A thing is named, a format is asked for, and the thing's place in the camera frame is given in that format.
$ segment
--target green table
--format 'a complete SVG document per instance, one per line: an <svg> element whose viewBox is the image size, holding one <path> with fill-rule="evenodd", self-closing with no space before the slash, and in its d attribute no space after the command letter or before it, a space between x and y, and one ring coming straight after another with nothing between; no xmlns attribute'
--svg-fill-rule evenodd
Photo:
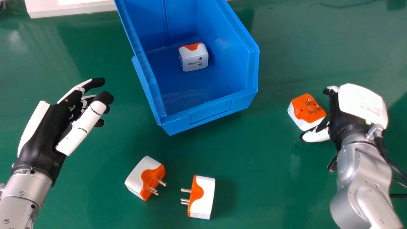
<svg viewBox="0 0 407 229"><path fill-rule="evenodd" d="M56 102L95 77L115 96L105 126L66 160L36 228L335 228L336 174L326 170L335 147L301 142L287 107L308 92L327 108L322 90L347 82L384 97L388 151L407 170L405 1L230 4L261 50L259 92L248 109L170 137L155 122L116 12L31 20L11 2L0 15L0 180L39 100ZM124 185L145 155L166 166L168 183L148 202ZM195 174L217 179L210 221L188 218L180 204ZM407 200L393 202L407 224Z"/></svg>

